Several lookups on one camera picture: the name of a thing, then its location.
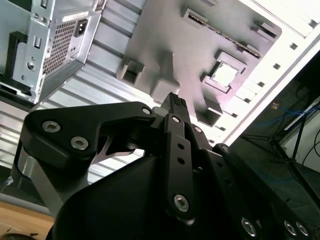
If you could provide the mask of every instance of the black cable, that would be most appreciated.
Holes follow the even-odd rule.
[[[313,147],[308,151],[308,153],[306,154],[306,156],[304,157],[304,159],[303,159],[303,161],[302,161],[302,166],[305,164],[305,161],[306,161],[307,157],[309,156],[309,154],[311,153],[311,151],[312,151],[313,149],[316,149],[316,146],[317,146],[318,144],[320,144],[320,141],[318,141],[316,144],[314,144]]]
[[[320,157],[320,154],[317,152],[317,149],[316,149],[316,142],[317,142],[317,138],[318,138],[319,134],[320,134],[320,130],[315,135],[315,138],[314,138],[314,141],[313,141],[313,146],[314,146],[315,153]]]

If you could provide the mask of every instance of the metal slot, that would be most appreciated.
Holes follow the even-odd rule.
[[[246,52],[250,53],[251,55],[253,55],[256,58],[261,58],[261,55],[256,52],[251,50],[250,48],[244,46],[243,44],[237,42],[236,40],[233,40],[232,38],[228,37],[227,35],[223,34],[222,32],[218,31],[217,29],[215,29],[214,27],[210,26],[208,23],[204,22],[202,19],[200,19],[199,17],[197,17],[196,15],[189,13],[188,14],[188,18],[195,21],[196,23],[198,23],[199,25],[201,25],[202,27],[206,27],[207,29],[215,32],[216,34],[222,36],[223,38],[227,39],[228,41],[234,43],[235,45],[237,45],[239,48],[245,50]]]
[[[47,8],[47,5],[48,5],[48,0],[41,0],[40,6],[41,6],[42,8],[46,9],[46,8]]]
[[[40,37],[34,36],[34,37],[33,37],[33,46],[34,46],[36,49],[40,49],[40,47],[41,47],[41,41],[42,41],[42,39],[41,39]]]

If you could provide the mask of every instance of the screw hole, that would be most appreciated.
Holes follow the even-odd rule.
[[[291,45],[290,45],[290,48],[292,48],[293,50],[296,50],[297,47],[298,47],[298,45],[295,43],[291,43]]]
[[[83,146],[85,144],[82,140],[76,140],[75,143],[80,146]]]
[[[55,124],[53,124],[53,123],[48,124],[46,127],[48,129],[56,129],[57,128],[57,126]]]
[[[278,63],[276,63],[275,65],[273,65],[273,68],[274,68],[274,69],[277,69],[277,70],[278,70],[280,67],[281,67],[281,66],[280,66]]]
[[[41,18],[41,21],[42,21],[44,24],[47,23],[47,19],[46,19],[44,16]]]
[[[30,71],[35,71],[36,70],[35,65],[30,61],[26,64],[26,66]]]
[[[225,182],[227,185],[231,186],[231,182],[230,182],[229,179],[225,179],[224,182]]]
[[[224,165],[223,165],[221,162],[219,162],[219,161],[217,161],[216,164],[217,164],[220,168],[223,168],[223,167],[224,167]]]
[[[182,165],[186,163],[181,157],[178,157],[178,162]]]
[[[180,144],[180,143],[178,143],[178,147],[180,148],[180,149],[185,149],[185,146],[183,146],[182,144]]]

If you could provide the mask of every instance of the blue cable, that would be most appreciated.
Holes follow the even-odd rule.
[[[300,111],[290,111],[289,109],[286,109],[285,107],[282,107],[282,106],[278,106],[278,108],[286,113],[290,113],[290,114],[302,114],[304,113],[305,109],[303,110],[300,110]],[[309,112],[312,112],[313,110],[319,110],[317,107],[312,107],[310,108],[307,112],[305,113],[309,113]]]
[[[277,122],[277,121],[282,120],[283,118],[290,117],[290,116],[292,116],[292,115],[309,114],[309,113],[313,112],[314,110],[320,110],[320,109],[317,108],[317,107],[312,107],[310,110],[308,110],[308,111],[306,111],[306,112],[303,112],[303,111],[305,111],[305,110],[303,110],[303,111],[287,111],[287,112],[290,113],[290,114],[285,115],[285,116],[282,116],[282,117],[279,117],[279,118],[276,118],[276,119],[271,120],[271,121],[262,122],[262,123],[256,123],[255,125],[256,125],[256,126],[263,126],[263,125],[273,124],[273,123],[275,123],[275,122]]]

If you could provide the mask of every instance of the computer power supply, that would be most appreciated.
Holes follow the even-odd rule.
[[[0,1],[0,95],[20,108],[85,64],[107,0]]]

